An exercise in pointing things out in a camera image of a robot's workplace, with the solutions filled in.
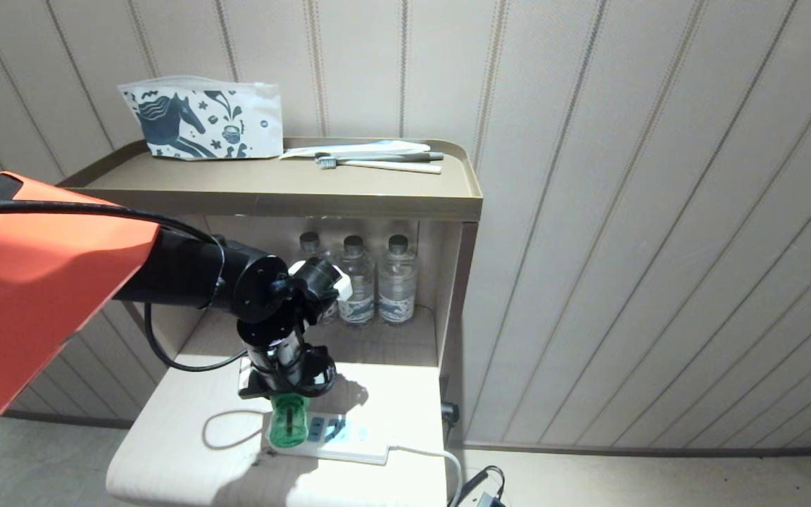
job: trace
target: white power strip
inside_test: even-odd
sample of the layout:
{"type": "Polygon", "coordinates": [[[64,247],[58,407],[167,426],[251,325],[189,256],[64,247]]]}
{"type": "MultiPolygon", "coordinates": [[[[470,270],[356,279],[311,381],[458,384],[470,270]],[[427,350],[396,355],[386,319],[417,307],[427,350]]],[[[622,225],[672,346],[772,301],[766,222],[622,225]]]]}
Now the white power strip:
{"type": "Polygon", "coordinates": [[[376,425],[359,423],[344,414],[306,412],[308,437],[294,447],[276,447],[277,453],[311,458],[340,459],[386,465],[389,437],[376,425]]]}

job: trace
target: striped wallpaper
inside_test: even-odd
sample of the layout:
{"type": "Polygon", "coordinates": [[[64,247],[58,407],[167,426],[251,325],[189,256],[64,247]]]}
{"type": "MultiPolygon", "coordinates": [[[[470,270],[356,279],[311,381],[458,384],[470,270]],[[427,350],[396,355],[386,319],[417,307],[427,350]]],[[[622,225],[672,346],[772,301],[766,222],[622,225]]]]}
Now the striped wallpaper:
{"type": "MultiPolygon", "coordinates": [[[[115,86],[170,74],[472,155],[467,443],[811,447],[811,0],[0,0],[0,170],[138,139],[115,86]]],[[[14,408],[132,420],[163,373],[112,303],[14,408]]]]}

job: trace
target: toothbrush head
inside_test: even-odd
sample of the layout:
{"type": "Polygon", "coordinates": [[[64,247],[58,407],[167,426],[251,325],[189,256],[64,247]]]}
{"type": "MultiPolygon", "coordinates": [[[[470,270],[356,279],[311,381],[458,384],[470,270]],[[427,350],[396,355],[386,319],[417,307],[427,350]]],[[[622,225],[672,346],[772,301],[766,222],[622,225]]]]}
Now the toothbrush head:
{"type": "Polygon", "coordinates": [[[315,163],[317,163],[321,169],[334,169],[337,167],[337,158],[325,153],[325,151],[319,151],[315,154],[315,163]]]}

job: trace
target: toiletry pouch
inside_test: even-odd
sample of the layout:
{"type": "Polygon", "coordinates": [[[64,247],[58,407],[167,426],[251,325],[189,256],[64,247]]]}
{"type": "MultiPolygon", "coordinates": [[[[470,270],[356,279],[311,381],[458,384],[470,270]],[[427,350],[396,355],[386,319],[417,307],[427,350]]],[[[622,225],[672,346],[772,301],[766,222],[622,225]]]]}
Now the toiletry pouch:
{"type": "Polygon", "coordinates": [[[168,76],[118,87],[153,155],[268,158],[283,154],[277,84],[168,76]]]}

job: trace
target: tile floor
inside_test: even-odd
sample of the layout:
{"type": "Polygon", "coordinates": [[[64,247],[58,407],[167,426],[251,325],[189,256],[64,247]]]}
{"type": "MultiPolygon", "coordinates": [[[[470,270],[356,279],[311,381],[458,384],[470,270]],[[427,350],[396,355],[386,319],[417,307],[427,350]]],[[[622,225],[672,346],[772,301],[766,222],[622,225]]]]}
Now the tile floor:
{"type": "MultiPolygon", "coordinates": [[[[0,419],[0,506],[118,507],[106,470],[124,430],[0,419]]],[[[465,451],[506,474],[507,507],[811,507],[811,458],[599,458],[465,451]]],[[[493,493],[498,480],[483,487],[493,493]]],[[[464,505],[475,505],[470,496],[464,505]]]]}

